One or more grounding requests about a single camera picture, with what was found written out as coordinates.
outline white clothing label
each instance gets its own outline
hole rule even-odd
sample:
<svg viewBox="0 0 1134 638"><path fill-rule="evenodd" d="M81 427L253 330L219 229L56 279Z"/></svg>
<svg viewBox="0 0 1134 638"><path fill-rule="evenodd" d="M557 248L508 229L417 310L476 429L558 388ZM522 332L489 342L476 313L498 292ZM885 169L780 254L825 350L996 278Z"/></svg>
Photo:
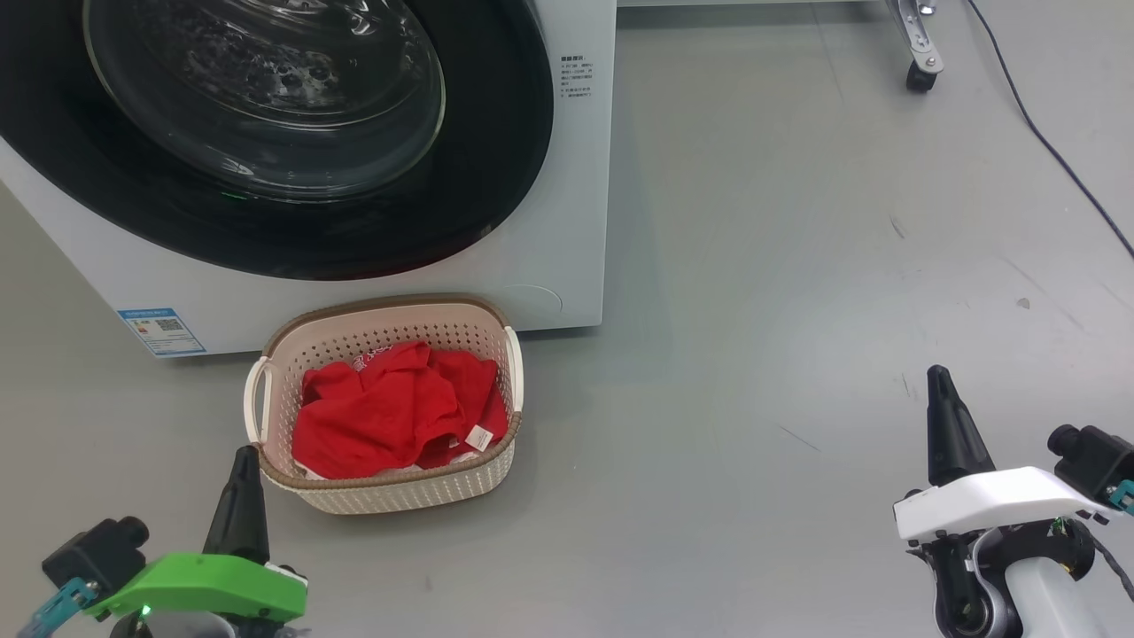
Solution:
<svg viewBox="0 0 1134 638"><path fill-rule="evenodd" d="M370 366L370 363L373 361L375 357L382 355L383 352L392 348L393 348L392 346L383 346L382 348L376 348L374 350L366 352L365 355L359 355L358 357L355 357L354 363L350 364L350 367L355 369L355 373L362 373L366 368L366 366Z"/></svg>
<svg viewBox="0 0 1134 638"><path fill-rule="evenodd" d="M119 309L118 315L154 357L204 355L205 349L171 307Z"/></svg>
<svg viewBox="0 0 1134 638"><path fill-rule="evenodd" d="M465 443L480 452L484 452L489 449L489 444L492 443L492 433L480 426L473 426L473 432L468 433Z"/></svg>

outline blue label sticker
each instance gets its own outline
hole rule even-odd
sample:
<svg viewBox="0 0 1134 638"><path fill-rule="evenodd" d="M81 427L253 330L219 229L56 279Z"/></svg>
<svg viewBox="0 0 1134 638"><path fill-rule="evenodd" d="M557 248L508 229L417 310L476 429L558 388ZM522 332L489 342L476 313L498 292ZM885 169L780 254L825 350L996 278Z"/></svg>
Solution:
<svg viewBox="0 0 1134 638"><path fill-rule="evenodd" d="M205 349L193 337L181 317L171 307L119 309L122 322L134 331L154 357L204 355Z"/></svg>

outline perforated basket wall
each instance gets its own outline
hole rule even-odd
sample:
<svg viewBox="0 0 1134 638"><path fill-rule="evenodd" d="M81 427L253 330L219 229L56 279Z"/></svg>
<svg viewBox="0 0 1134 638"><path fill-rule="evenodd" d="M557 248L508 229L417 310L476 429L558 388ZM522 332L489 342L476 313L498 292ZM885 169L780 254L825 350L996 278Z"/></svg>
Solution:
<svg viewBox="0 0 1134 638"><path fill-rule="evenodd" d="M354 480L305 478L291 459L303 374L408 341L424 341L438 350L466 350L498 364L497 385L510 416L503 441L479 459L446 468ZM261 378L263 401L257 418ZM248 375L244 418L249 441L260 446L261 469L269 480L324 512L374 514L442 505L496 488L511 468L523 405L519 341L498 309L471 298L397 297L311 312L285 326Z"/></svg>

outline basket handle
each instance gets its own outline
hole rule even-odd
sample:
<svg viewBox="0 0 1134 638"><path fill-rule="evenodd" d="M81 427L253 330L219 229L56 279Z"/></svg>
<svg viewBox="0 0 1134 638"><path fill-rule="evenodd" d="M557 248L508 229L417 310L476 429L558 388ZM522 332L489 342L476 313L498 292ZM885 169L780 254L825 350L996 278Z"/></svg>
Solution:
<svg viewBox="0 0 1134 638"><path fill-rule="evenodd" d="M508 367L511 369L511 410L524 411L524 357L519 352L519 338L510 326L503 330L505 351L508 354Z"/></svg>
<svg viewBox="0 0 1134 638"><path fill-rule="evenodd" d="M268 424L264 424L263 429L261 429L256 417L256 386L260 385L260 377L264 376L266 376L264 381L264 405L262 406L261 415L268 414L269 389L272 383L271 363L266 357L261 357L259 361L252 365L252 371L248 373L248 381L244 384L244 427L248 432L248 443L253 444L263 444L268 441Z"/></svg>

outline scuff mark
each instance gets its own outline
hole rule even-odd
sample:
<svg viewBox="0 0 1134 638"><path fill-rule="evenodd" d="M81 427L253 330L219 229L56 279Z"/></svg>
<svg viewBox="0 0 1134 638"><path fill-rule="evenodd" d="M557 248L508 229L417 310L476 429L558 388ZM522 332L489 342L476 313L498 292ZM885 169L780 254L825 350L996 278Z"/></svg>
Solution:
<svg viewBox="0 0 1134 638"><path fill-rule="evenodd" d="M894 231L898 233L899 239L906 238L906 229L902 227L902 222L898 221L897 216L890 215L890 226L894 227Z"/></svg>
<svg viewBox="0 0 1134 638"><path fill-rule="evenodd" d="M1126 299L1124 299L1123 297L1118 296L1118 294L1115 292L1115 290L1110 289L1110 286L1108 286L1107 283L1105 283L1101 279L1095 279L1095 281L1099 281L1099 284L1102 286L1102 289L1107 290L1107 294L1109 294L1111 297L1114 297L1115 300L1117 300L1118 303L1120 303L1123 305L1123 307L1125 307L1126 309L1129 309L1131 314L1134 314L1134 305L1131 305L1129 303L1126 301Z"/></svg>
<svg viewBox="0 0 1134 638"><path fill-rule="evenodd" d="M820 450L820 449L815 448L814 445L807 443L806 441L804 441L803 439L801 439L799 435L797 435L794 432L785 428L784 426L779 426L779 429L781 429L781 431L786 432L787 434L792 435L793 439L795 439L799 443L806 445L807 448L814 450L815 452L822 452L822 450Z"/></svg>
<svg viewBox="0 0 1134 638"><path fill-rule="evenodd" d="M1016 263L1014 261L1012 261L1010 258L1008 258L1007 256L1001 256L1000 258L1005 263L1007 263L1008 265L1010 265L1013 267L1013 270L1015 270L1016 272L1019 272L1021 277L1027 279L1027 282L1030 282L1033 286L1035 286L1035 289L1040 290L1040 292L1043 294L1043 296L1048 297L1048 299L1051 300L1052 305L1056 306L1056 309L1058 309L1060 314L1063 314L1064 316L1066 316L1067 321L1070 322L1076 329L1078 329L1080 332L1082 332L1082 333L1086 332L1086 329L1084 329L1083 325L1078 323L1078 318L1075 318L1075 315L1072 314L1069 309L1067 309L1066 307L1064 307L1063 304L1060 304L1058 300L1056 300L1055 297L1052 297L1051 294L1049 294L1048 290L1046 290L1043 288L1043 286L1040 284L1039 281L1036 281L1035 279L1033 279L1031 274L1029 274L1027 272L1024 272L1023 267L1016 265Z"/></svg>

